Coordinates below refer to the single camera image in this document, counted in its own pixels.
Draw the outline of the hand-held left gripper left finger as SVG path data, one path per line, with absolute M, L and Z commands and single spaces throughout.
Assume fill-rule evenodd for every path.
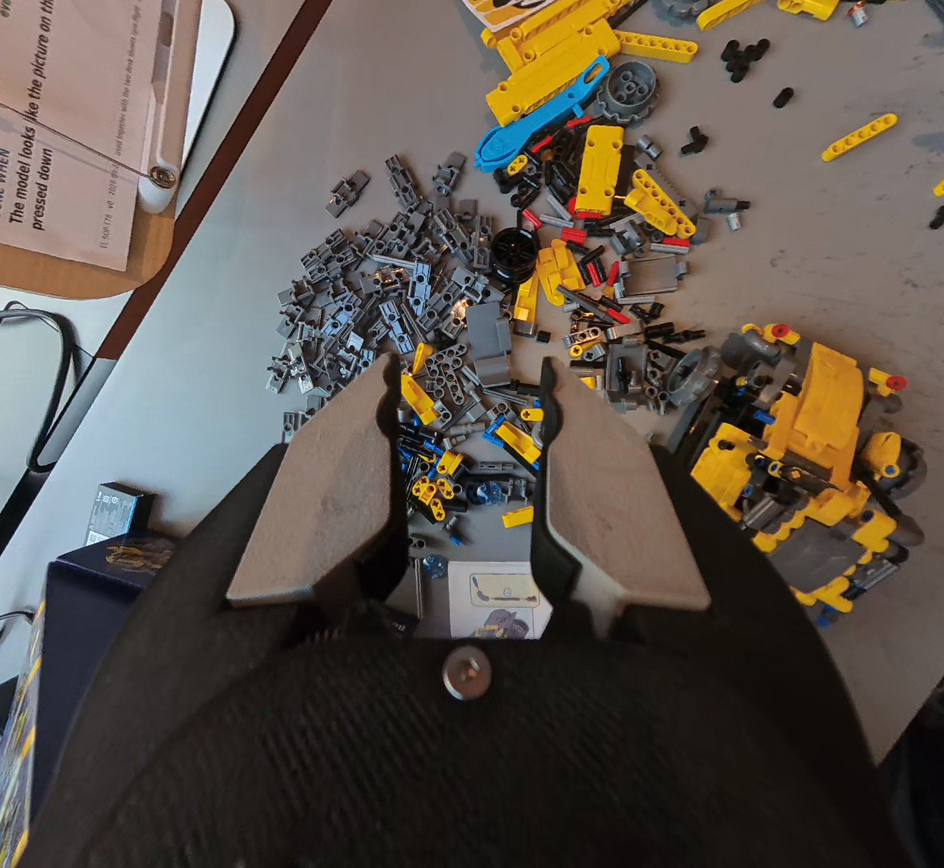
M 230 582 L 237 607 L 384 602 L 408 567 L 399 358 L 379 357 L 292 437 Z

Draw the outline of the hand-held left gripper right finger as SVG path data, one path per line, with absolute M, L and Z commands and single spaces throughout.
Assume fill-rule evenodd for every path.
M 557 358 L 541 367 L 531 572 L 597 638 L 628 608 L 705 613 L 711 596 L 649 445 Z

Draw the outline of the yellow toy vehicle model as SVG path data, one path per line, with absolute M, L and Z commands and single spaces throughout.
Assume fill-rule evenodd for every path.
M 826 628 L 923 544 L 899 506 L 926 476 L 899 434 L 902 376 L 783 323 L 675 360 L 668 449 Z

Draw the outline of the pile of mixed building pieces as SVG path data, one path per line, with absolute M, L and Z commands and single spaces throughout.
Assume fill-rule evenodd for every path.
M 563 240 L 582 274 L 582 291 L 559 288 L 565 301 L 561 308 L 571 320 L 561 342 L 573 369 L 614 409 L 643 406 L 663 414 L 676 406 L 667 396 L 666 378 L 675 360 L 688 354 L 679 345 L 705 333 L 659 323 L 663 307 L 657 298 L 676 290 L 686 276 L 686 256 L 702 240 L 706 221 L 688 212 L 684 198 L 659 179 L 651 142 L 642 138 L 636 147 L 627 146 L 620 127 L 594 127 L 589 121 L 585 116 L 560 123 L 528 142 L 508 167 L 494 171 L 494 178 L 518 210 L 519 223 L 529 223 L 520 228 L 534 232 L 541 248 Z M 455 521 L 468 502 L 487 506 L 528 499 L 539 468 L 526 467 L 494 435 L 506 421 L 538 446 L 537 435 L 530 433 L 540 415 L 538 388 L 513 378 L 508 364 L 517 286 L 507 298 L 503 341 L 497 310 L 483 305 L 470 314 L 473 368 L 485 372 L 484 429 L 447 440 L 417 424 L 401 425 L 397 450 L 408 512 L 442 527 L 458 545 L 464 538 Z M 422 476 L 433 482 L 446 477 L 436 472 L 446 449 L 465 459 L 447 477 L 455 499 L 436 492 L 445 521 L 431 522 L 411 488 Z

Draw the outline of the yellow wedge piece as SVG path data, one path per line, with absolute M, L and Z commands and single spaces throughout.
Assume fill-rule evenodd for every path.
M 496 427 L 494 435 L 526 467 L 537 470 L 541 449 L 534 443 L 531 435 L 506 421 Z
M 400 376 L 400 391 L 402 398 L 414 412 L 422 425 L 431 425 L 439 419 L 439 412 L 430 395 L 423 389 L 416 379 L 407 372 Z

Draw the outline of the instruction booklet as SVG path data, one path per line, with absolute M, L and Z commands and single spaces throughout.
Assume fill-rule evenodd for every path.
M 418 561 L 386 603 L 419 638 L 538 639 L 551 616 L 526 562 L 452 560 L 432 580 Z

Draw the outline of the small black carton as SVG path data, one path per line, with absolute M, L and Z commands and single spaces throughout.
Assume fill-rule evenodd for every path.
M 156 497 L 121 483 L 100 484 L 89 515 L 85 545 L 147 529 Z

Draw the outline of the pile of grey track links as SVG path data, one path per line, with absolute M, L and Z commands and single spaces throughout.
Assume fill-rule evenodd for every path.
M 404 161 L 389 157 L 395 215 L 336 229 L 301 258 L 301 277 L 278 295 L 282 343 L 266 369 L 268 391 L 295 384 L 305 402 L 284 414 L 282 442 L 387 353 L 440 414 L 422 425 L 403 399 L 407 424 L 447 440 L 484 429 L 485 372 L 473 368 L 470 314 L 497 310 L 503 341 L 511 287 L 490 273 L 493 219 L 477 201 L 453 202 L 465 166 L 464 154 L 449 154 L 425 194 Z

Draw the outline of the yellow curved body panel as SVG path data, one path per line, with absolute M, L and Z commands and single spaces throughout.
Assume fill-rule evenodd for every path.
M 554 239 L 548 248 L 539 250 L 536 272 L 546 298 L 558 307 L 565 304 L 560 287 L 572 292 L 582 291 L 585 287 L 574 255 L 561 239 Z

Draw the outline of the blue brick separator tool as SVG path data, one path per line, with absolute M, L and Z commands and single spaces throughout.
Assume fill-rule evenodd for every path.
M 609 69 L 607 58 L 598 56 L 569 87 L 554 95 L 547 103 L 505 127 L 496 126 L 489 130 L 476 147 L 474 166 L 485 172 L 506 168 L 538 134 L 568 119 L 581 118 L 585 105 Z

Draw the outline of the large yellow panel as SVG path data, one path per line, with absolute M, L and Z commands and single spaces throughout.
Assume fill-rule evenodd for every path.
M 494 33 L 484 29 L 486 48 L 498 52 L 516 72 L 596 21 L 608 19 L 631 0 L 557 0 L 516 25 Z
M 558 95 L 598 56 L 609 58 L 619 50 L 615 31 L 605 20 L 598 20 L 514 71 L 486 96 L 486 102 L 505 127 Z

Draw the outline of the yellow short holed beam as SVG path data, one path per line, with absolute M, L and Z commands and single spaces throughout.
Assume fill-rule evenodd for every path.
M 844 154 L 854 150 L 882 133 L 892 129 L 898 123 L 898 116 L 887 113 L 877 119 L 870 120 L 837 140 L 833 141 L 820 155 L 824 163 L 830 163 Z

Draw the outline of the yellow long holed beam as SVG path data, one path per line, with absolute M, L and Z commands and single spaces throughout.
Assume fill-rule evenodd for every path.
M 614 30 L 614 35 L 620 52 L 632 59 L 689 64 L 700 48 L 693 41 L 632 31 Z

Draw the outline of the black connector cluster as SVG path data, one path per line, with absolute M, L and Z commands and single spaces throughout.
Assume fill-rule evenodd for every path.
M 769 38 L 761 38 L 744 48 L 737 39 L 730 40 L 721 52 L 721 60 L 732 83 L 741 83 L 751 67 L 764 57 L 770 45 Z

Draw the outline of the printed instruction sheet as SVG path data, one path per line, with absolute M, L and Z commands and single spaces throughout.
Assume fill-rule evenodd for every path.
M 1 239 L 123 271 L 162 0 L 1 0 Z

